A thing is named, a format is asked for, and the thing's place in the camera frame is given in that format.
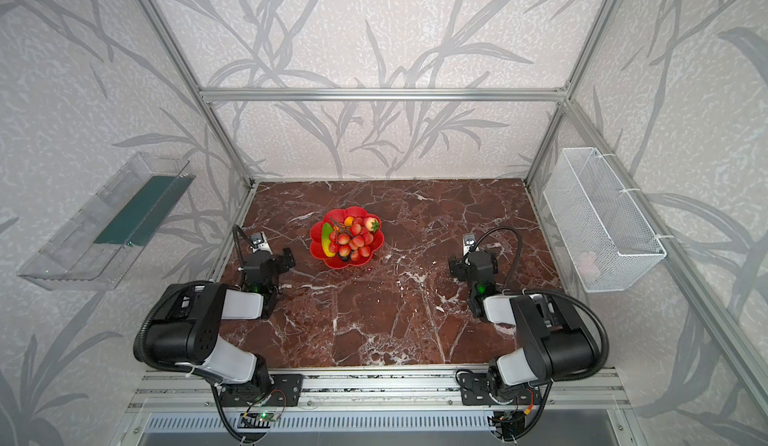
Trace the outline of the yellow fake banana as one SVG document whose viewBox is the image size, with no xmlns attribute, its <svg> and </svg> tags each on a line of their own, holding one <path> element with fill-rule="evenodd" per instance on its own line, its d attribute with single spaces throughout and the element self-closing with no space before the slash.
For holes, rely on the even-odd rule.
<svg viewBox="0 0 768 446">
<path fill-rule="evenodd" d="M 337 252 L 338 252 L 337 244 L 335 241 L 331 240 L 330 238 L 322 238 L 321 247 L 327 258 L 333 258 L 337 255 Z"/>
</svg>

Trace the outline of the fake strawberry with green leaf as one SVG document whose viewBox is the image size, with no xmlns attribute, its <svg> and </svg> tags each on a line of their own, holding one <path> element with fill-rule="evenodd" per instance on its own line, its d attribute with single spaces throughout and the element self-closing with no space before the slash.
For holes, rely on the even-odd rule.
<svg viewBox="0 0 768 446">
<path fill-rule="evenodd" d="M 366 227 L 367 231 L 371 234 L 375 234 L 378 232 L 381 228 L 380 220 L 376 217 L 367 217 L 364 220 L 364 226 Z"/>
</svg>

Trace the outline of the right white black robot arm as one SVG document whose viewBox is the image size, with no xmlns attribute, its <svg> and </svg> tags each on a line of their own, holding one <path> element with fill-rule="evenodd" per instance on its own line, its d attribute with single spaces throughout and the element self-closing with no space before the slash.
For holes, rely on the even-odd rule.
<svg viewBox="0 0 768 446">
<path fill-rule="evenodd" d="M 535 388 L 589 378 L 607 362 L 608 334 L 583 302 L 555 290 L 502 293 L 495 282 L 497 259 L 488 251 L 468 251 L 448 267 L 452 278 L 467 284 L 473 316 L 512 326 L 518 345 L 492 359 L 484 373 L 456 372 L 463 405 L 517 404 L 522 397 L 536 404 Z"/>
</svg>

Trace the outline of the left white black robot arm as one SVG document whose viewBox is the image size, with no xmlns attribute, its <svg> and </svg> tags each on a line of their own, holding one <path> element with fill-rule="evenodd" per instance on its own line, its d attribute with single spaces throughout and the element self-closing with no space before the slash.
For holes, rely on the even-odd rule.
<svg viewBox="0 0 768 446">
<path fill-rule="evenodd" d="M 134 357 L 159 371 L 204 379 L 222 407 L 297 406 L 301 375 L 272 375 L 262 356 L 220 335 L 223 321 L 268 319 L 277 304 L 279 276 L 295 265 L 288 248 L 278 255 L 257 250 L 241 266 L 246 291 L 212 281 L 169 286 L 139 328 Z"/>
</svg>

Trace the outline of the red flower-shaped fruit bowl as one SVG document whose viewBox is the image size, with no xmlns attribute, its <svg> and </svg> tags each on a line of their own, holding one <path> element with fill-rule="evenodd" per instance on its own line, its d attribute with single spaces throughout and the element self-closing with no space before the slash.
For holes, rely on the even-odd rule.
<svg viewBox="0 0 768 446">
<path fill-rule="evenodd" d="M 384 244 L 382 221 L 353 206 L 328 212 L 310 230 L 310 253 L 331 269 L 363 266 Z"/>
</svg>

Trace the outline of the pink object in basket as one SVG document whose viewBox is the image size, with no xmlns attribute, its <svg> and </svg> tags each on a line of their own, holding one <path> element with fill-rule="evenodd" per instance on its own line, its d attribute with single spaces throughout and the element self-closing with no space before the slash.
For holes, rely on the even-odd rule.
<svg viewBox="0 0 768 446">
<path fill-rule="evenodd" d="M 585 284 L 594 284 L 601 276 L 598 256 L 594 251 L 580 253 L 574 264 Z"/>
</svg>

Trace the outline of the green circuit board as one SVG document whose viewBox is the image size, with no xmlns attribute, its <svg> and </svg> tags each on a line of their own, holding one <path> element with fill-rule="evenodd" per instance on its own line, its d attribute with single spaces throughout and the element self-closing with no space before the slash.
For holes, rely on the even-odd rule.
<svg viewBox="0 0 768 446">
<path fill-rule="evenodd" d="M 240 416 L 241 427 L 247 429 L 269 429 L 282 417 L 280 411 L 245 412 Z"/>
</svg>

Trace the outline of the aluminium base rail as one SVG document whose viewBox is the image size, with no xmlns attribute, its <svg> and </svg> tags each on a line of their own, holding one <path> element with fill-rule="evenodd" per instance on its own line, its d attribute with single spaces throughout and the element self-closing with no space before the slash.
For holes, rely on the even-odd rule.
<svg viewBox="0 0 768 446">
<path fill-rule="evenodd" d="M 293 432 L 432 432 L 488 431 L 494 416 L 538 411 L 606 414 L 617 436 L 626 435 L 635 417 L 618 374 L 604 369 L 574 382 L 533 390 L 536 404 L 525 397 L 517 404 L 465 406 L 455 380 L 460 369 L 480 373 L 479 365 L 279 369 L 299 374 L 303 382 L 295 407 L 224 407 L 233 428 L 246 434 Z M 280 411 L 269 429 L 241 427 L 245 412 Z M 150 433 L 218 433 L 223 431 L 206 382 L 175 373 L 147 372 L 130 400 L 117 439 L 136 444 Z"/>
</svg>

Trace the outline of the clear plastic wall shelf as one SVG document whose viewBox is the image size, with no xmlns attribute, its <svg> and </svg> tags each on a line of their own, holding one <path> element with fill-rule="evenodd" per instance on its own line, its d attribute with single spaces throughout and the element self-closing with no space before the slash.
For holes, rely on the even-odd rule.
<svg viewBox="0 0 768 446">
<path fill-rule="evenodd" d="M 18 272 L 48 291 L 111 291 L 195 179 L 190 161 L 137 153 Z"/>
</svg>

